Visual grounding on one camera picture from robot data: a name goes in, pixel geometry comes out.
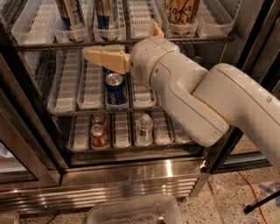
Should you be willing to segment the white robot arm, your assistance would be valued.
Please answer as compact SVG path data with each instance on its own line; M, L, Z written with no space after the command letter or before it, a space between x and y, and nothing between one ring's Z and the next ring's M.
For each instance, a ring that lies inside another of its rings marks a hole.
M238 68L221 63L206 70L166 39L157 24L129 53L118 45L98 45L83 48L82 54L154 89L164 111L197 144L210 147L235 126L280 170L280 101Z

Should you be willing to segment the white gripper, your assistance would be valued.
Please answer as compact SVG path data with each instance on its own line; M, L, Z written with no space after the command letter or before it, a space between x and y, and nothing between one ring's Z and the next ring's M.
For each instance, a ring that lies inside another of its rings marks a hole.
M130 70L133 78L149 88L151 73L158 61L167 53L179 48L168 39L158 23L150 23L149 36L136 43L130 55L123 45L94 45L82 49L85 60L100 67L105 67L118 74L126 74Z

